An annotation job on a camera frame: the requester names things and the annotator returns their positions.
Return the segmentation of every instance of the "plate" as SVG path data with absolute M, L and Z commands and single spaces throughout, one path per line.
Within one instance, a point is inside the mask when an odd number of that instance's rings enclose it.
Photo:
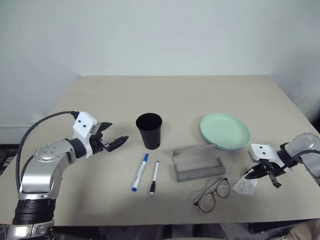
M 202 137 L 209 144 L 215 143 L 222 150 L 239 150 L 251 140 L 248 127 L 238 118 L 226 113 L 206 115 L 200 122 Z

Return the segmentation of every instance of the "glasses frame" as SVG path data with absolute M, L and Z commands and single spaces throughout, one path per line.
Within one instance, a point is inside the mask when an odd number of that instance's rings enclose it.
M 228 183 L 228 186 L 229 186 L 229 193 L 227 196 L 225 197 L 222 197 L 218 194 L 217 192 L 217 189 L 218 189 L 218 186 L 219 184 L 222 182 L 222 181 L 226 181 Z M 202 212 L 204 213 L 210 213 L 213 209 L 215 209 L 216 207 L 216 198 L 215 198 L 215 195 L 214 193 L 217 192 L 217 195 L 218 197 L 222 198 L 222 199 L 226 199 L 227 197 L 229 197 L 230 195 L 230 192 L 231 192 L 231 189 L 230 189 L 230 184 L 228 182 L 228 179 L 225 177 L 225 178 L 222 178 L 220 179 L 219 181 L 217 181 L 215 184 L 213 184 L 211 187 L 209 187 L 203 194 L 201 194 L 199 197 L 196 198 L 196 200 L 194 201 L 193 205 L 197 206 Z M 213 205 L 213 208 L 210 210 L 210 211 L 203 211 L 202 208 L 199 206 L 199 201 L 206 195 L 212 195 L 213 199 L 214 199 L 214 205 Z

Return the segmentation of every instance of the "eyeglasses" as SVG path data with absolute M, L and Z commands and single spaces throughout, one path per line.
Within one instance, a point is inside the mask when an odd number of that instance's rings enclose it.
M 209 187 L 202 195 L 200 195 L 193 205 L 198 206 L 204 213 L 211 212 L 216 206 L 216 193 L 220 198 L 225 199 L 230 194 L 230 185 L 227 178 L 220 179 L 214 185 Z

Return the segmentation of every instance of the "glasses lens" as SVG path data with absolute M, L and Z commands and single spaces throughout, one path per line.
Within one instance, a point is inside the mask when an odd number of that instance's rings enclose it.
M 227 180 L 222 180 L 216 187 L 216 193 L 221 198 L 226 198 L 230 194 L 230 186 Z
M 211 193 L 203 195 L 198 202 L 201 211 L 208 213 L 214 209 L 216 205 L 215 197 Z

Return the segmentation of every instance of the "white wall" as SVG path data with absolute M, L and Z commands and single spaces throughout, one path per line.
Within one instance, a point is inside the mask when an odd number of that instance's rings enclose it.
M 272 75 L 320 110 L 318 0 L 1 0 L 0 143 L 78 74 Z

